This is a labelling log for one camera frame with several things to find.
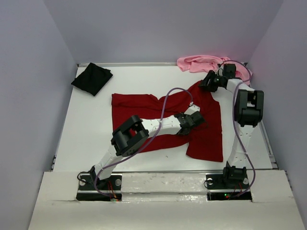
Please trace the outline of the red t shirt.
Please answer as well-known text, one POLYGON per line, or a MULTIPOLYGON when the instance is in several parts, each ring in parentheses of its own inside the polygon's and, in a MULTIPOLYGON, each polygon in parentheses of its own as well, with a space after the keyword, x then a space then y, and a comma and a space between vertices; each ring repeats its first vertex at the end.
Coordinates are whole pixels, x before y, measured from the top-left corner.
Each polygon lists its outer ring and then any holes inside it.
POLYGON ((192 129, 188 135, 159 135, 144 152, 169 149, 188 144, 186 155, 206 161, 223 161, 222 122, 219 103, 210 92, 204 91, 196 82, 187 92, 177 92, 168 97, 157 98, 152 94, 112 94, 113 129, 133 115, 144 119, 158 119, 183 113, 190 102, 200 108, 205 122, 192 129))

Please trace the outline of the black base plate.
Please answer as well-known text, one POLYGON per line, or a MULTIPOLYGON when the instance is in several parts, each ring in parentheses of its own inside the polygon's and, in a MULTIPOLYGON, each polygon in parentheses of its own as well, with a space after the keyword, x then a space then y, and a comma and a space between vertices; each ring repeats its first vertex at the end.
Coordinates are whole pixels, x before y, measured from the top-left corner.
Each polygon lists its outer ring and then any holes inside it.
POLYGON ((244 192, 248 186, 248 178, 245 178, 243 182, 234 182, 227 184, 223 181, 222 174, 207 174, 204 181, 204 187, 207 189, 208 201, 226 201, 226 200, 247 200, 252 201, 251 192, 248 190, 244 194, 238 196, 238 194, 244 192))
POLYGON ((121 185, 122 175, 113 174, 106 182, 97 181, 97 192, 94 188, 93 181, 89 173, 80 173, 77 177, 79 185, 77 189, 76 199, 78 201, 121 201, 121 185))

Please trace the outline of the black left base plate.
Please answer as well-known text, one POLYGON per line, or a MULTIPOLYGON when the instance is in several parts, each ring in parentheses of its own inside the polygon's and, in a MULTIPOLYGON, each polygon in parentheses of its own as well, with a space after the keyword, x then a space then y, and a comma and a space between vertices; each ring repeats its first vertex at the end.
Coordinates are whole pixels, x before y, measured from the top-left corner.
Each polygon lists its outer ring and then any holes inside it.
POLYGON ((122 175, 113 174, 106 182, 97 181, 97 192, 94 188, 93 181, 89 173, 80 173, 77 177, 79 185, 77 189, 76 199, 78 201, 121 201, 121 185, 122 175))

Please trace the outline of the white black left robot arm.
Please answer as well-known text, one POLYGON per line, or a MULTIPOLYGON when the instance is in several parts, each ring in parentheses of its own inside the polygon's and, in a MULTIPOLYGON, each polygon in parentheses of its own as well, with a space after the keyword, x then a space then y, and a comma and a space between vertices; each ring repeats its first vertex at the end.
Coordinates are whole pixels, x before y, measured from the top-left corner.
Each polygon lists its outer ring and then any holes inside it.
POLYGON ((133 115, 113 132, 107 152, 89 171, 89 183, 95 189, 103 188, 116 165, 138 152, 146 140, 161 135, 187 135, 193 128, 204 123, 205 119, 199 111, 192 114, 179 113, 162 119, 141 119, 133 115))

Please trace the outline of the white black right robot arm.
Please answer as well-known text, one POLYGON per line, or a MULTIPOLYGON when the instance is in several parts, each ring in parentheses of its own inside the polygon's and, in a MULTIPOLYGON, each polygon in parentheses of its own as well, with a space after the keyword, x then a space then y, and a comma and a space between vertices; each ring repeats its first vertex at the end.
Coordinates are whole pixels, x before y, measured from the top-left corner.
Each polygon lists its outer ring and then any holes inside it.
POLYGON ((245 192, 256 178, 255 168, 248 155, 248 146, 256 126, 263 118, 264 92, 255 90, 248 85, 247 80, 236 77, 235 64, 219 64, 218 70, 210 70, 199 87, 207 92, 216 92, 224 88, 233 94, 232 122, 235 132, 232 151, 223 174, 217 178, 207 179, 207 187, 215 189, 219 186, 227 189, 241 187, 247 179, 247 164, 253 170, 253 178, 245 192))

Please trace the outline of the black folded t shirt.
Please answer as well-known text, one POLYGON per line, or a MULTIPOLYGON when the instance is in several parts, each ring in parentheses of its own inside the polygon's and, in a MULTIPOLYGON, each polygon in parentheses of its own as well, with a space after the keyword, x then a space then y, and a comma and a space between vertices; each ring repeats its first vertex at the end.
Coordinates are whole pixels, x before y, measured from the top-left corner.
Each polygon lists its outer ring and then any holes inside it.
POLYGON ((96 96, 113 77, 111 70, 90 63, 71 83, 72 86, 96 96))

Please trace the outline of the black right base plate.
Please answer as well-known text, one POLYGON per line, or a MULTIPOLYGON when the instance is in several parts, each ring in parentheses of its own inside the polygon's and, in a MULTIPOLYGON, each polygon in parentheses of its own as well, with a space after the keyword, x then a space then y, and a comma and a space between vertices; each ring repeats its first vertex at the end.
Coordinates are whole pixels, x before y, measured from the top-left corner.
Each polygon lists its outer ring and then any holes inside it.
POLYGON ((207 174, 204 181, 204 187, 207 189, 208 201, 226 201, 226 200, 247 200, 252 201, 251 192, 248 190, 244 194, 238 196, 238 194, 244 192, 248 186, 248 178, 245 178, 243 182, 234 182, 227 184, 223 181, 222 174, 207 174))

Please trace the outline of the pink t shirt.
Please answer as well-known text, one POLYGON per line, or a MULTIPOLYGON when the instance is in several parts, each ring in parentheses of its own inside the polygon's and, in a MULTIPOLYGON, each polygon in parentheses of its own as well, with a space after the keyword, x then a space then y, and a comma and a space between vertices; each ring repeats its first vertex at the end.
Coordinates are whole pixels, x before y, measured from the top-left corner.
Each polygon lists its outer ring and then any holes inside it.
POLYGON ((231 60, 228 57, 216 57, 208 55, 180 57, 177 60, 177 66, 182 72, 189 71, 190 73, 209 72, 210 70, 217 71, 219 65, 235 64, 236 77, 240 78, 246 85, 250 85, 252 72, 239 61, 231 60))

